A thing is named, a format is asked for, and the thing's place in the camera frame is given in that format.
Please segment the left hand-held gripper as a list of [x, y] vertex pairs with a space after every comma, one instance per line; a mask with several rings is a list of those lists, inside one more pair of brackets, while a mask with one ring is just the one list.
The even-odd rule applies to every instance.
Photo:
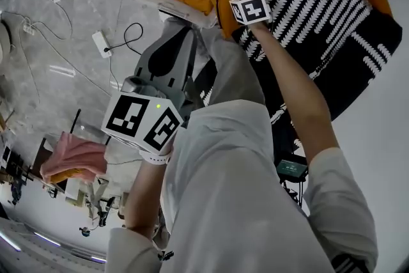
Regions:
[[102, 131], [132, 148], [160, 153], [187, 118], [187, 77], [196, 48], [193, 29], [163, 33], [111, 96]]

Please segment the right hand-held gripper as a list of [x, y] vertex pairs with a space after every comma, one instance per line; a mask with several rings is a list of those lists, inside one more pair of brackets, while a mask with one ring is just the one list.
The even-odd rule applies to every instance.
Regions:
[[266, 0], [230, 0], [233, 16], [239, 24], [251, 25], [272, 21], [271, 9]]

